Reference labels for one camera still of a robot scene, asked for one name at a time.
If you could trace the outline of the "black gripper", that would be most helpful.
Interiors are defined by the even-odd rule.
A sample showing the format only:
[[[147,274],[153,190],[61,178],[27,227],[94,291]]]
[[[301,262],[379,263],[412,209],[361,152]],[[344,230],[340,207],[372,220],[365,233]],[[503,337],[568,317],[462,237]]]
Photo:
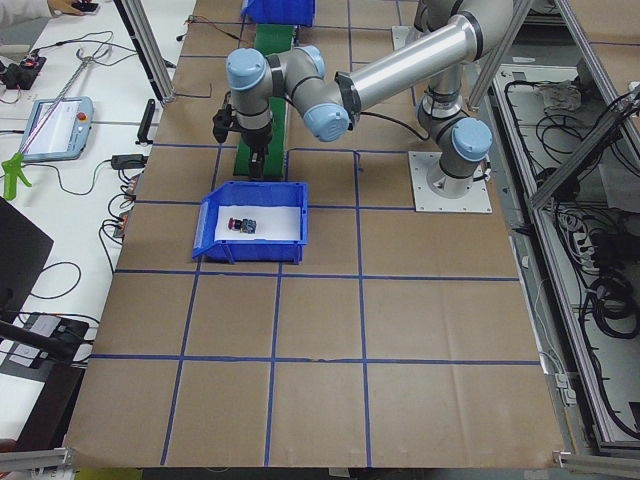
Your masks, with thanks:
[[[230,132],[241,134],[243,142],[249,147],[248,173],[252,180],[264,179],[266,150],[272,140],[272,121],[268,120],[260,128],[247,128],[240,124],[240,115],[233,113],[233,107],[226,103],[212,118],[212,133],[215,140],[223,144]]]

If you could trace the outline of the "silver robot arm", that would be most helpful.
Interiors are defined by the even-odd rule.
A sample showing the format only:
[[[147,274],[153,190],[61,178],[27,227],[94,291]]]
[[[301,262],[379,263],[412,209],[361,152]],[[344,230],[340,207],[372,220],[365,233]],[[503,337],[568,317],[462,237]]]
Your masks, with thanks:
[[[505,37],[513,4],[424,1],[418,14],[422,37],[354,72],[338,72],[331,82],[324,80],[324,60],[314,46],[268,56],[253,48],[234,50],[226,59],[230,90],[213,118],[214,137],[223,143],[229,132],[240,133],[250,149],[249,174],[260,178],[272,138],[271,98],[289,99],[313,136],[332,142],[367,109],[427,81],[417,119],[442,151],[430,187],[445,198],[464,196],[493,138],[484,122],[463,110],[462,67]]]
[[[435,32],[448,24],[458,25],[458,10],[463,0],[420,0],[414,16],[414,30],[419,36]]]

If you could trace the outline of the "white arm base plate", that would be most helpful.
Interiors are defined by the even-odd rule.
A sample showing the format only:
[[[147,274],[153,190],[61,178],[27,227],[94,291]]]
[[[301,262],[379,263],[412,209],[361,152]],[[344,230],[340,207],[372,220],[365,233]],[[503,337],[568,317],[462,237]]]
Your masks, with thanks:
[[[440,152],[408,153],[414,208],[419,213],[491,214],[485,175],[480,166],[465,179],[447,176]]]
[[[424,60],[422,40],[425,36],[423,31],[414,26],[393,26],[394,51],[389,56],[390,64],[400,70],[409,70],[415,65],[420,65]]]

